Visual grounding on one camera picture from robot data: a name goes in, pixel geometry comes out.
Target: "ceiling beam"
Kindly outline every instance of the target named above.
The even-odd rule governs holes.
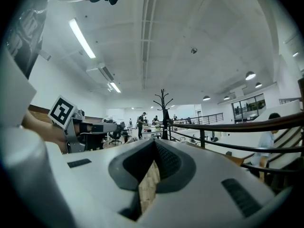
[[[145,64],[145,66],[146,66],[145,67],[145,76],[144,76],[144,80],[143,80],[143,88],[144,89],[146,88],[146,82],[147,82],[147,76],[148,76],[151,34],[152,34],[152,26],[153,26],[156,2],[157,2],[157,0],[153,0],[152,12],[151,12],[151,18],[150,18],[150,27],[149,27],[149,35],[148,35],[148,48],[147,48],[147,62]]]
[[[133,0],[133,36],[134,36],[134,51],[136,61],[136,75],[139,80],[139,87],[143,89],[143,69],[141,60],[141,39],[142,39],[142,19],[143,19],[143,4],[144,0]]]
[[[171,59],[168,62],[167,66],[164,68],[162,86],[164,86],[171,72],[175,69],[176,61],[182,47],[184,46],[186,41],[191,37],[192,32],[195,30],[197,23],[203,17],[211,1],[212,0],[197,0],[196,4],[194,5],[190,13],[187,25],[183,29],[180,38],[178,39],[177,44],[173,50]]]

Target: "coat rack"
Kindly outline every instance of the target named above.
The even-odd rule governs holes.
[[[161,109],[157,109],[157,110],[158,111],[162,111],[162,116],[163,116],[163,120],[162,120],[162,124],[163,124],[162,139],[167,140],[168,139],[168,130],[167,130],[167,128],[168,128],[168,124],[170,123],[170,117],[169,117],[169,113],[168,113],[169,108],[166,109],[166,106],[173,99],[171,99],[167,104],[165,104],[165,96],[167,96],[168,93],[165,94],[165,95],[164,95],[164,93],[165,93],[165,90],[162,89],[161,90],[161,96],[160,95],[156,95],[156,96],[159,96],[159,98],[161,99],[161,104],[159,104],[156,101],[153,101],[153,102],[155,102],[155,103],[157,103],[157,104],[159,104],[161,106]]]

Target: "railing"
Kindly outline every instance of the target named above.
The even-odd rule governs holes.
[[[211,142],[205,140],[205,131],[216,131],[216,132],[236,132],[236,133],[249,133],[249,132],[264,132],[264,131],[272,131],[272,130],[281,130],[281,129],[290,129],[293,127],[304,125],[304,113],[297,113],[285,117],[276,118],[273,120],[268,120],[264,122],[255,122],[255,123],[240,123],[240,124],[221,124],[221,125],[204,125],[204,124],[173,124],[173,126],[169,127],[169,137],[170,140],[176,139],[171,135],[171,128],[179,127],[179,128],[187,128],[187,129],[195,129],[199,130],[200,138],[191,137],[179,132],[174,132],[175,134],[185,136],[197,141],[200,141],[201,148],[205,148],[205,144],[213,144],[216,146],[221,146],[225,148],[242,150],[242,151],[250,151],[250,152],[266,152],[266,153],[295,153],[295,152],[304,152],[304,146],[295,146],[291,148],[253,148],[253,147],[245,147],[245,146],[236,146],[225,143]],[[258,168],[251,165],[243,164],[243,167],[248,169],[254,169],[257,171],[268,172],[268,173],[284,173],[290,174],[295,173],[297,171],[291,170],[277,170],[270,168]]]
[[[198,116],[198,117],[192,117],[192,118],[186,118],[186,119],[178,119],[173,120],[174,124],[215,124],[218,122],[222,122],[224,120],[223,113],[208,115],[208,116]],[[183,128],[175,127],[172,129],[172,131],[179,131]]]
[[[292,101],[296,101],[296,100],[299,100],[300,102],[302,101],[301,98],[286,98],[286,99],[279,99],[280,105],[283,105],[283,104],[286,104],[286,103],[289,103],[289,102],[292,102]]]

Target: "man standing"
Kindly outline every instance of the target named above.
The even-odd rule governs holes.
[[[278,113],[272,113],[269,116],[269,120],[275,119],[281,117]],[[263,132],[260,141],[258,143],[258,148],[273,148],[275,138],[274,134],[277,133],[279,130],[273,130],[269,132]],[[270,153],[260,153],[255,152],[255,154],[252,156],[251,164],[256,167],[262,167],[265,168],[267,165],[268,157]],[[256,170],[251,170],[251,174],[258,177],[262,182],[264,182],[264,172],[259,172]]]
[[[146,116],[146,112],[144,112],[141,116],[138,117],[137,126],[138,126],[138,138],[139,139],[143,138],[142,130],[143,130],[143,125],[144,125],[144,121],[143,121],[144,116]]]

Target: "wooden handrail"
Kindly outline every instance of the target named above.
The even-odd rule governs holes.
[[[197,140],[197,141],[200,141],[200,139],[195,138],[195,137],[192,137],[192,136],[189,136],[189,135],[185,135],[185,134],[178,133],[178,132],[171,132],[171,135],[172,135],[172,133],[176,133],[176,134],[178,134],[178,135],[185,136],[185,137],[187,137],[187,138],[191,138],[191,139],[195,139],[195,140]]]
[[[278,136],[276,139],[275,139],[275,143],[278,142],[283,136],[285,136],[289,131],[291,130],[291,128],[288,128],[284,131],[284,133],[282,133],[280,136]]]
[[[282,144],[277,146],[277,148],[282,148],[285,144],[291,141],[299,132],[301,131],[301,127],[299,127],[287,140],[285,140]]]
[[[173,124],[174,127],[189,128],[195,130],[217,131],[217,132],[265,132],[302,126],[304,124],[304,113],[296,113],[289,116],[254,123],[199,125],[199,124]]]
[[[282,170],[282,169],[272,169],[272,168],[262,168],[262,167],[256,167],[253,165],[247,165],[247,164],[242,164],[241,167],[247,168],[247,169],[253,169],[256,171],[261,171],[261,172],[267,172],[267,173],[273,173],[273,174],[297,174],[304,169],[301,168],[299,170]]]
[[[185,136],[187,138],[192,138],[197,141],[201,141],[201,139],[199,139],[199,138],[195,138],[195,137],[185,135],[182,133],[178,133],[178,132],[175,132],[175,133],[178,135]],[[304,150],[304,146],[298,146],[298,147],[294,147],[294,148],[254,148],[254,147],[237,146],[237,145],[226,144],[226,143],[211,142],[211,141],[207,141],[207,140],[203,140],[203,142],[208,143],[208,144],[217,145],[217,146],[224,147],[224,148],[251,151],[251,152],[262,152],[262,153],[297,153],[297,152],[301,152]]]
[[[300,137],[292,146],[290,146],[289,148],[293,148],[295,147],[300,141],[302,140],[302,137]],[[280,158],[281,156],[283,156],[285,153],[281,153],[281,154],[278,154],[277,156],[271,158],[268,163],[272,162],[272,161],[275,161],[276,159]]]
[[[286,131],[284,133],[282,133],[280,136],[278,136],[276,139],[275,139],[275,142],[279,141],[283,136],[285,136],[289,131],[291,130],[291,128],[289,129],[286,129]],[[299,127],[294,133],[293,135],[291,135],[284,143],[282,143],[281,145],[279,145],[277,148],[282,148],[285,144],[287,144],[290,140],[292,140],[298,133],[299,131],[301,130],[301,127]],[[254,153],[246,156],[243,158],[243,160],[246,160],[250,157],[252,157],[254,155]]]

